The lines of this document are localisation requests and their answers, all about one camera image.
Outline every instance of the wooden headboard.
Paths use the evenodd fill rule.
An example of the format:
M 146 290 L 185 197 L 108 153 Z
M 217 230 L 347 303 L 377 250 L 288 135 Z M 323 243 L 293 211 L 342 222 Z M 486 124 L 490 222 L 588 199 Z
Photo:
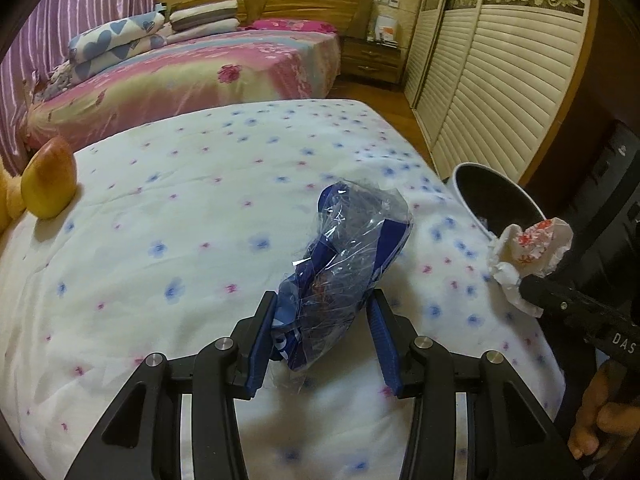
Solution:
M 168 12 L 223 0 L 192 0 Z M 237 0 L 238 20 L 250 25 L 259 18 L 293 18 L 329 22 L 341 36 L 365 38 L 373 0 Z

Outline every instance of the pink floral bedspread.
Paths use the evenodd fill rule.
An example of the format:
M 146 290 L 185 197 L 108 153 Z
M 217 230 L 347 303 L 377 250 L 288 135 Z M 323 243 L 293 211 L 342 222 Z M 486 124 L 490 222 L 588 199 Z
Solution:
M 27 116 L 27 144 L 62 135 L 74 150 L 140 124 L 196 110 L 324 98 L 340 70 L 333 34 L 246 30 L 162 47 L 126 60 Z

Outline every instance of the curtain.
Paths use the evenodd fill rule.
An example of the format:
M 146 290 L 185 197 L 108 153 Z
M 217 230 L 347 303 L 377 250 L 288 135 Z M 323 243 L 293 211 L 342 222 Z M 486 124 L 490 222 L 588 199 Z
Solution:
M 0 63 L 0 155 L 11 173 L 26 164 L 18 126 L 26 113 L 22 80 L 65 60 L 69 40 L 103 23 L 152 10 L 154 0 L 41 0 Z

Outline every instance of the transparent plastic packaging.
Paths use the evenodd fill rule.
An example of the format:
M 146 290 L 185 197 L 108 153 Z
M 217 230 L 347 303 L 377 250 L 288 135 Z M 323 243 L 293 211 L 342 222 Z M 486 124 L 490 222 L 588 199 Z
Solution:
M 413 226 L 397 190 L 341 180 L 318 200 L 318 235 L 280 283 L 272 359 L 305 370 L 346 332 Z

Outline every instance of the blue gripper pad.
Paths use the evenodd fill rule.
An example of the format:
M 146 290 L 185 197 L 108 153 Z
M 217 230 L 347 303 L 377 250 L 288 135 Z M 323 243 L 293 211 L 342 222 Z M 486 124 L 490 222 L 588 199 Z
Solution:
M 271 324 L 273 323 L 273 315 L 276 311 L 276 304 L 278 303 L 277 299 L 277 295 L 273 293 L 267 313 L 262 319 L 262 324 L 255 338 L 254 346 L 251 348 L 251 353 L 249 354 L 249 374 L 245 387 L 252 398 L 262 386 L 264 375 L 267 372 L 267 366 L 269 364 L 269 357 L 273 351 Z
M 367 305 L 367 321 L 369 322 L 369 331 L 376 347 L 376 354 L 378 354 L 378 362 L 385 378 L 385 384 L 397 396 L 402 388 L 398 350 L 394 345 L 391 333 L 382 315 L 382 310 L 374 294 L 371 295 Z

